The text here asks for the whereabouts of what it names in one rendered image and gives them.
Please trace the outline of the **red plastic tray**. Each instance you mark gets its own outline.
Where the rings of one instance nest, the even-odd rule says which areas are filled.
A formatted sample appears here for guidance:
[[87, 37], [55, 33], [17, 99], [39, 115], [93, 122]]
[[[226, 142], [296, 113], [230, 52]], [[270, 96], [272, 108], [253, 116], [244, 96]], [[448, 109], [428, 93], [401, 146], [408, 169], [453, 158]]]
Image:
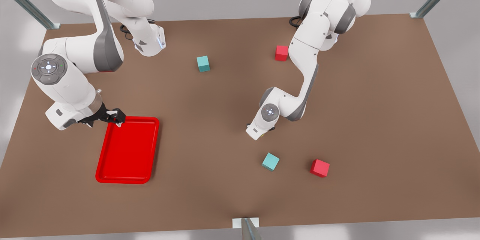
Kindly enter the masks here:
[[120, 127], [109, 123], [96, 169], [99, 183], [145, 184], [152, 173], [160, 122], [127, 116]]

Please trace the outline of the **teal cube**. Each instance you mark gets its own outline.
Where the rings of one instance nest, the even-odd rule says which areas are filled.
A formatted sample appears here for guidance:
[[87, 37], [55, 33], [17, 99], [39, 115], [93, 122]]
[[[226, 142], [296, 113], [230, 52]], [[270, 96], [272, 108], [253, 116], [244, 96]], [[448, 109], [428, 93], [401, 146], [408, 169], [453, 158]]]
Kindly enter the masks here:
[[262, 162], [262, 167], [266, 168], [267, 170], [273, 172], [279, 162], [279, 158], [274, 156], [271, 153], [267, 153], [265, 156], [263, 162]]
[[209, 58], [207, 55], [202, 57], [197, 57], [196, 60], [197, 60], [199, 72], [210, 71]]

